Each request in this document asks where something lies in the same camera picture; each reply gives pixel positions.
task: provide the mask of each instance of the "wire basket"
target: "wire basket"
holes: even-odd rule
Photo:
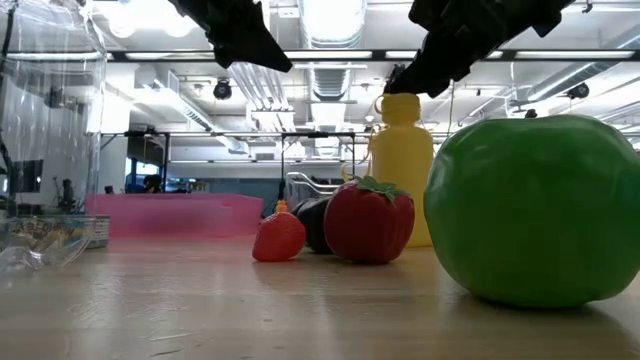
[[[290,172],[285,176],[285,199],[290,209],[306,199],[331,196],[339,185],[322,185],[300,172]]]

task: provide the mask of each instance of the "toy food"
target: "toy food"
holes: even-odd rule
[[[330,197],[311,199],[298,210],[298,220],[304,225],[307,234],[307,246],[316,254],[333,254],[324,237],[324,212]]]
[[[253,244],[253,258],[258,261],[287,261],[304,247],[305,231],[300,221],[288,212],[278,212],[264,219]]]
[[[298,204],[296,204],[296,206],[293,207],[293,209],[291,210],[291,213],[294,216],[297,217],[298,216],[298,211],[300,211],[300,208],[302,208],[302,206],[304,206],[304,204],[306,204],[307,202],[309,202],[311,200],[313,200],[313,198],[307,198],[307,199],[304,199],[304,200],[300,201]]]
[[[339,257],[381,264],[396,259],[413,230],[413,200],[394,184],[356,178],[334,194],[324,217],[329,248]]]
[[[425,214],[438,259],[475,295],[562,308],[612,297],[640,265],[640,163],[593,118],[497,119],[436,156]]]

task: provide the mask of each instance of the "yellow bottle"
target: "yellow bottle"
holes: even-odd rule
[[[420,100],[413,94],[385,94],[382,114],[386,129],[371,139],[372,175],[408,192],[415,206],[415,222],[407,247],[431,246],[424,218],[424,191],[433,163],[433,138],[415,123],[420,120]]]

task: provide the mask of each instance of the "fluorescent light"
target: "fluorescent light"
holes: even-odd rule
[[[207,160],[170,160],[172,164],[207,164]]]
[[[518,51],[518,59],[627,59],[635,51]]]
[[[387,59],[413,59],[417,53],[417,51],[387,51],[384,57]]]
[[[178,52],[128,52],[130,60],[215,60],[213,52],[208,51],[178,51]]]
[[[168,25],[165,25],[164,31],[167,35],[174,38],[182,38],[191,32],[191,30],[198,27],[190,17],[184,16],[180,18],[176,18],[173,21],[169,21]]]
[[[502,51],[494,51],[487,56],[487,59],[498,59],[500,57],[502,57]]]
[[[199,133],[171,133],[171,136],[175,137],[209,137],[211,133],[199,132]]]
[[[274,133],[274,132],[265,132],[265,133],[260,133],[260,132],[238,132],[238,133],[234,133],[234,132],[225,132],[222,133],[221,136],[232,136],[232,137],[282,137],[281,133]]]
[[[303,50],[285,51],[291,60],[295,59],[369,59],[372,51],[362,50]]]
[[[293,67],[303,70],[315,70],[315,69],[336,69],[336,70],[350,70],[350,69],[367,69],[367,64],[295,64]]]
[[[95,52],[84,53],[9,53],[7,58],[11,60],[54,60],[54,61],[90,61],[100,60],[103,54]]]

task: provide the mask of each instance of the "strawberry leaves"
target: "strawberry leaves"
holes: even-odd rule
[[[392,204],[397,195],[409,196],[405,191],[398,189],[396,184],[379,183],[371,176],[365,176],[364,178],[354,176],[353,178],[357,182],[358,190],[371,191],[384,195]]]

